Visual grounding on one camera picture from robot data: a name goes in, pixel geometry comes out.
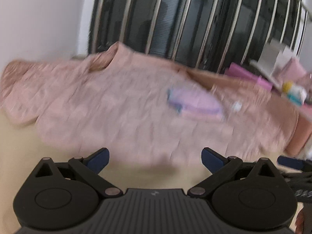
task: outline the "screw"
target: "screw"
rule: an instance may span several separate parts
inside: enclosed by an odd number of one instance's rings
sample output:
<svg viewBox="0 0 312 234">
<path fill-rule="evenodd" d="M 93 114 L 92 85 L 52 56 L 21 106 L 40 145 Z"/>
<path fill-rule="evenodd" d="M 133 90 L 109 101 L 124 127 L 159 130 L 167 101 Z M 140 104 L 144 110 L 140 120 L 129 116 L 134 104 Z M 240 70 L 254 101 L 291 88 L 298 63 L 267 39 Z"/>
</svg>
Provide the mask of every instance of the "screw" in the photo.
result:
<svg viewBox="0 0 312 234">
<path fill-rule="evenodd" d="M 105 189 L 105 193 L 109 196 L 115 196 L 120 193 L 120 189 L 117 187 L 110 187 L 110 188 Z"/>
<path fill-rule="evenodd" d="M 193 195 L 203 195 L 206 192 L 203 187 L 193 187 L 190 189 L 190 193 Z"/>
</svg>

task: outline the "pink box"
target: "pink box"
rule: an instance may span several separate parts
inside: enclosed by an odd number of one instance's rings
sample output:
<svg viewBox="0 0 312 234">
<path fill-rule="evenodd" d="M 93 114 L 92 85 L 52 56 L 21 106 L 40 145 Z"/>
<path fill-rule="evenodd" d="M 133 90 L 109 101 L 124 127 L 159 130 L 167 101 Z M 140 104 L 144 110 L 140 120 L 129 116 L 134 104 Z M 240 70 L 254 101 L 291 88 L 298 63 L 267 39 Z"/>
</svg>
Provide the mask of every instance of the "pink box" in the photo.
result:
<svg viewBox="0 0 312 234">
<path fill-rule="evenodd" d="M 242 68 L 241 66 L 237 65 L 234 62 L 232 62 L 230 67 L 225 70 L 224 74 L 231 77 L 246 79 L 255 82 L 256 84 L 260 85 L 264 89 L 267 89 L 268 91 L 272 90 L 273 86 L 272 83 L 262 78 L 261 76 L 258 77 L 253 73 L 250 73 L 249 71 L 247 71 L 246 69 Z"/>
</svg>

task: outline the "beige table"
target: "beige table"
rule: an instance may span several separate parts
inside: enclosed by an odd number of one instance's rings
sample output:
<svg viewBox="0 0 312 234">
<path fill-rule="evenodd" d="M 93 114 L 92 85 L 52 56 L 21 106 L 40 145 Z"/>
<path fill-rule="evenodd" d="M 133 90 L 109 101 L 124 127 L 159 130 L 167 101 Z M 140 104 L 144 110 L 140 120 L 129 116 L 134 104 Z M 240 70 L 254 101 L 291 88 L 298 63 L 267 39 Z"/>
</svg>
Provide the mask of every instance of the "beige table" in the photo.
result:
<svg viewBox="0 0 312 234">
<path fill-rule="evenodd" d="M 44 145 L 34 125 L 16 127 L 0 111 L 0 234 L 11 234 L 19 228 L 12 208 L 15 194 L 42 157 L 64 162 L 72 155 Z M 267 156 L 276 161 L 277 154 Z M 204 166 L 197 168 L 144 169 L 109 164 L 100 175 L 117 187 L 183 188 L 187 191 L 209 175 Z"/>
</svg>

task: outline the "wall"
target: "wall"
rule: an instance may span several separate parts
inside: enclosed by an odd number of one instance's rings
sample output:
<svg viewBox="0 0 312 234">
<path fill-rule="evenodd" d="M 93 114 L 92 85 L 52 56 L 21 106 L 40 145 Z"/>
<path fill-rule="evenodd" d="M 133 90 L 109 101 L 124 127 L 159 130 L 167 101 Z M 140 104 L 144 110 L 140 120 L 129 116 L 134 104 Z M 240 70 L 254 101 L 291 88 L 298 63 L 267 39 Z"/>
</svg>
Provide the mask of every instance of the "wall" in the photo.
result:
<svg viewBox="0 0 312 234">
<path fill-rule="evenodd" d="M 312 0 L 305 0 L 305 4 L 312 11 Z M 305 32 L 305 38 L 303 41 L 300 62 L 307 69 L 312 71 L 312 22 L 308 21 L 307 28 Z"/>
<path fill-rule="evenodd" d="M 76 54 L 84 0 L 0 0 L 0 70 L 12 59 Z"/>
</svg>

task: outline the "pink blanket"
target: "pink blanket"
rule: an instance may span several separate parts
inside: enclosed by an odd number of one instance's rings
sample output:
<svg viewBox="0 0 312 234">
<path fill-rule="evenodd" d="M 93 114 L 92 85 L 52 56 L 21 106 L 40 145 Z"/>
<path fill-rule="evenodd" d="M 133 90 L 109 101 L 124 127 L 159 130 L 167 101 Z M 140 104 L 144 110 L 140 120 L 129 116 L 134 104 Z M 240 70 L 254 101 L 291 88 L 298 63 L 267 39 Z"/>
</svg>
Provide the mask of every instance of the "pink blanket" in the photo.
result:
<svg viewBox="0 0 312 234">
<path fill-rule="evenodd" d="M 0 100 L 13 123 L 36 121 L 45 143 L 73 156 L 107 147 L 113 161 L 188 165 L 200 164 L 202 149 L 210 147 L 253 161 L 290 140 L 266 110 L 268 93 L 217 87 L 228 119 L 206 122 L 168 106 L 167 90 L 176 86 L 201 88 L 182 66 L 116 43 L 84 61 L 13 61 L 2 75 Z"/>
</svg>

